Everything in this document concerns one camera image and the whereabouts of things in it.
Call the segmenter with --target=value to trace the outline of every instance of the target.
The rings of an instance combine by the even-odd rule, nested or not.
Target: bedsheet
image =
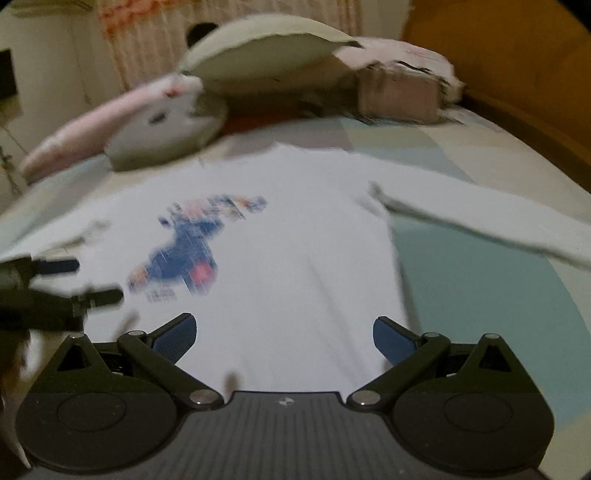
[[[290,122],[225,138],[197,157],[165,167],[114,175],[102,156],[41,183],[0,219],[14,242],[76,205],[180,168],[187,161],[219,161],[283,142],[339,147],[429,168],[458,179],[520,194],[591,223],[591,196],[526,145],[462,109],[434,127],[365,125],[350,119]],[[67,192],[56,194],[56,190]],[[5,237],[7,221],[23,218]],[[591,273],[557,260],[485,240],[451,226],[393,215],[409,321],[418,332],[439,331],[456,342],[500,333],[547,398],[556,433],[542,464],[553,478],[580,478],[591,469]]]

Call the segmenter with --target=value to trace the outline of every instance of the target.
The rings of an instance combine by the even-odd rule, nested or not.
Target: wall
[[[10,48],[19,94],[0,103],[0,125],[26,151],[67,121],[119,94],[94,12],[17,18],[0,12],[0,49]],[[0,145],[18,163],[24,152],[0,128]],[[0,212],[10,203],[0,172]]]

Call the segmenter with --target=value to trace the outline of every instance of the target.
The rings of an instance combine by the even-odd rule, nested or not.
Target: pillow
[[[178,68],[203,80],[272,77],[325,58],[345,45],[359,46],[353,37],[316,20],[252,15],[197,42]]]
[[[210,93],[162,100],[137,113],[105,147],[113,170],[162,165],[204,148],[223,127],[226,102]]]
[[[101,153],[111,136],[145,105],[202,89],[198,78],[176,73],[137,87],[65,124],[30,152],[18,170],[29,183],[41,180]]]
[[[388,63],[402,60],[419,68],[428,68],[444,78],[446,101],[457,103],[462,99],[464,84],[454,75],[453,65],[442,55],[426,48],[386,38],[357,37],[363,48],[345,47],[329,57],[306,65],[275,78],[253,80],[203,82],[207,91],[223,95],[232,101],[247,96],[270,93],[303,92],[306,90],[330,90],[347,88],[355,72],[375,61]]]

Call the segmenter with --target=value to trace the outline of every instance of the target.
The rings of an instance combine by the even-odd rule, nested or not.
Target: white pillow
[[[310,18],[252,15],[230,22],[197,42],[179,69],[203,80],[273,77],[296,70],[343,46],[360,46],[351,36]]]

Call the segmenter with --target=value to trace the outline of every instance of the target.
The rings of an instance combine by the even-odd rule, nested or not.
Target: blue gripper pad
[[[374,345],[393,367],[417,351],[419,338],[389,318],[380,317],[374,322]]]
[[[151,347],[172,363],[178,362],[197,339],[197,321],[190,313],[182,313],[148,335]]]

